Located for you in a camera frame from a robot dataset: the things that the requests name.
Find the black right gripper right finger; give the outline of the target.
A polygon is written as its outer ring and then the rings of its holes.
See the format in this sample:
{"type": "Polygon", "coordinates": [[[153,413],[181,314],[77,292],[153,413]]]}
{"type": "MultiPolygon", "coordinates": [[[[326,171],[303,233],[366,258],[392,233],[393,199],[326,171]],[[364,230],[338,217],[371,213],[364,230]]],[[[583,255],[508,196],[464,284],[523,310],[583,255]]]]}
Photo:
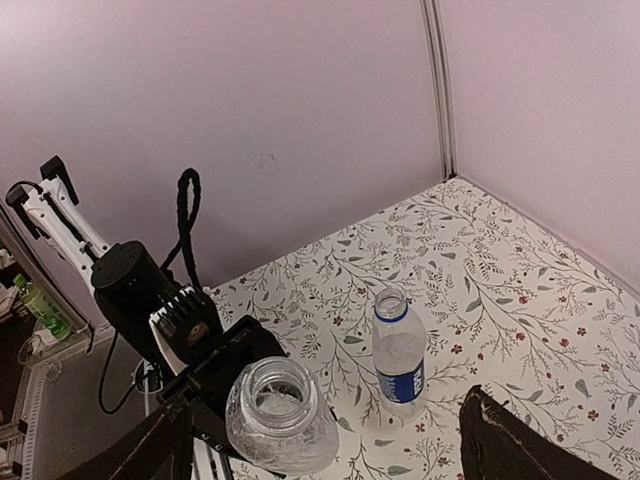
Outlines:
{"type": "Polygon", "coordinates": [[[610,479],[611,474],[533,431],[479,385],[459,411],[466,479],[610,479]]]}

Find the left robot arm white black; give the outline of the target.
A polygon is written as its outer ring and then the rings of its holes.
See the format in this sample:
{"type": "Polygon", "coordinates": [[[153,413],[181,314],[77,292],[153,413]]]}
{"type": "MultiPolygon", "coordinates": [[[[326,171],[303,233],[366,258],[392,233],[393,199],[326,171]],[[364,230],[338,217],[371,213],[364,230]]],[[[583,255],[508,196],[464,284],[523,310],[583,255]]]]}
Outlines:
{"type": "Polygon", "coordinates": [[[158,264],[137,240],[104,241],[77,210],[78,197],[62,160],[40,168],[38,183],[18,181],[5,201],[34,238],[57,246],[83,278],[115,332],[160,374],[159,402],[185,398],[193,435],[231,457],[239,454],[226,429],[226,404],[241,371],[284,353],[275,335],[245,315],[224,328],[214,301],[200,286],[191,230],[200,206],[198,173],[186,169],[178,182],[179,239],[168,257],[183,257],[190,283],[179,285],[168,263],[158,264]]]}

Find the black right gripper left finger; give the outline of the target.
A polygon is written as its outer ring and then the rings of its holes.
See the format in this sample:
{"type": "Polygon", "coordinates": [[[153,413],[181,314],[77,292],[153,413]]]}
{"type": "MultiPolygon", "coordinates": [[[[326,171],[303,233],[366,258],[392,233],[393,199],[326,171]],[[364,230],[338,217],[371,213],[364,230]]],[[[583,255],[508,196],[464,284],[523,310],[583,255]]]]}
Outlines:
{"type": "Polygon", "coordinates": [[[111,447],[67,472],[64,479],[152,479],[167,464],[171,479],[193,469],[193,416],[178,400],[161,406],[111,447]]]}

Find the clear bottle white cap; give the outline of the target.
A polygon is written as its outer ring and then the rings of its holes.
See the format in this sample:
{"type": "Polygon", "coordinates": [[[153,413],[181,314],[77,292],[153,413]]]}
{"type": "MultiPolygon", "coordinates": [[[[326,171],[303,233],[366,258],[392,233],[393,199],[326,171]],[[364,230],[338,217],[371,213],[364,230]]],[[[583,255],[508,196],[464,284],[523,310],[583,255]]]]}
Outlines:
{"type": "Polygon", "coordinates": [[[225,423],[242,459],[277,474],[319,473],[339,449],[337,420],[315,375],[288,357],[267,357],[242,370],[225,423]]]}

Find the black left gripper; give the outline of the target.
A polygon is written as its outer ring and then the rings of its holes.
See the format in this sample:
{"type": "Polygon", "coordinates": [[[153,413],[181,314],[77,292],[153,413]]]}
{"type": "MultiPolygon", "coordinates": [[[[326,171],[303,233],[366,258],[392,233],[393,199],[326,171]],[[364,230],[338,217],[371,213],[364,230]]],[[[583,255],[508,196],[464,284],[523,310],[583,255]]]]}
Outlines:
{"type": "Polygon", "coordinates": [[[261,359],[285,355],[276,336],[245,315],[232,325],[204,359],[178,374],[158,396],[162,405],[183,399],[191,408],[192,435],[216,450],[231,450],[226,403],[243,369],[261,359]]]}

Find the Pepsi bottle blue label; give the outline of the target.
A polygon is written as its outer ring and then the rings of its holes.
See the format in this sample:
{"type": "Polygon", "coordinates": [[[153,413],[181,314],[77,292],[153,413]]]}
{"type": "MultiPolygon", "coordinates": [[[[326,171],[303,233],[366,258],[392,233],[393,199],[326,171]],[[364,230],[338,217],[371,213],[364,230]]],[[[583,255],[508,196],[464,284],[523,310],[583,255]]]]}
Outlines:
{"type": "Polygon", "coordinates": [[[384,408],[404,422],[421,412],[425,386],[424,324],[405,294],[380,291],[374,300],[372,356],[384,408]]]}

